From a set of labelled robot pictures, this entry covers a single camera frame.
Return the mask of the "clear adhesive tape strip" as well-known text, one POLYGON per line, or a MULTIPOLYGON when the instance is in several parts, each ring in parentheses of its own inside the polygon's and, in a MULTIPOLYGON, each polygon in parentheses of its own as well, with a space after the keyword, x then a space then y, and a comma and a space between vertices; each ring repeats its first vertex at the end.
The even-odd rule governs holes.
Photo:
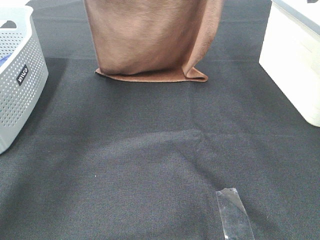
POLYGON ((255 240, 246 209, 236 188, 215 192, 225 240, 255 240))

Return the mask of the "black table cloth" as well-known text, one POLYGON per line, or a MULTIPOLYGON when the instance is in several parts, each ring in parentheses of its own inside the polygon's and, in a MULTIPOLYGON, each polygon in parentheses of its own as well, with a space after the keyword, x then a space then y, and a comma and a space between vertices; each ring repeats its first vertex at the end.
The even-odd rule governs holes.
POLYGON ((269 0, 227 0, 207 82, 95 73, 81 0, 34 0, 49 76, 0 156, 3 240, 222 240, 235 188, 257 240, 320 237, 320 130, 259 64, 269 0))

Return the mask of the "blue cloth in basket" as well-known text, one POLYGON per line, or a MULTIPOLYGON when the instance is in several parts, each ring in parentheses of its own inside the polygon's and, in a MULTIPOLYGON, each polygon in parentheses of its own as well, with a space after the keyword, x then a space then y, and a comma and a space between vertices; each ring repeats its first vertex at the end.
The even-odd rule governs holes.
POLYGON ((8 54, 8 55, 6 55, 6 56, 4 56, 4 57, 2 57, 1 59, 0 59, 0 66, 2 66, 8 59, 9 59, 9 57, 11 56, 12 54, 10 53, 10 54, 8 54))

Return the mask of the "white plastic storage box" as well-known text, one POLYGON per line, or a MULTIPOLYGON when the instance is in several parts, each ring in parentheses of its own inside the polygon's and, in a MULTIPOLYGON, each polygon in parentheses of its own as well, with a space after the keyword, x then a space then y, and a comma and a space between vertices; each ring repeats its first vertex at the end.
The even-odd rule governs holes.
POLYGON ((259 64, 311 125, 320 125, 320 2, 273 0, 259 64))

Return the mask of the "brown microfibre towel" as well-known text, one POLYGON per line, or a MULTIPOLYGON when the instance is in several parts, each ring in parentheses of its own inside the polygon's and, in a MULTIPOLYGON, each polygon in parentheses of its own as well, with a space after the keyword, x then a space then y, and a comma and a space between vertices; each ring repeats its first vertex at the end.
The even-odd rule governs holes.
POLYGON ((206 82, 196 69, 217 33, 221 0, 86 0, 99 75, 125 82, 206 82))

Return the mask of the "grey perforated laundry basket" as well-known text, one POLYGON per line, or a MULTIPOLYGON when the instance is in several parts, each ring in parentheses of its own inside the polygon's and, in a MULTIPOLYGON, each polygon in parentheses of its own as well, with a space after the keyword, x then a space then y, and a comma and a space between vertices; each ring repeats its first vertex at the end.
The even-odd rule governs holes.
POLYGON ((48 68, 33 22, 31 6, 1 5, 0 151, 5 152, 28 120, 48 79, 48 68))

